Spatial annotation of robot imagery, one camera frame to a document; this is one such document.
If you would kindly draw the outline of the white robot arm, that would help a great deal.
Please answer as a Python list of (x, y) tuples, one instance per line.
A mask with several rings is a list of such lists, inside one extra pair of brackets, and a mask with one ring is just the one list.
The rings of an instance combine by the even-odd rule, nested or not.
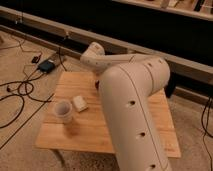
[(151, 55), (107, 55), (96, 42), (80, 61), (101, 73), (99, 97), (120, 171), (172, 171), (148, 107), (148, 97), (168, 83), (167, 62)]

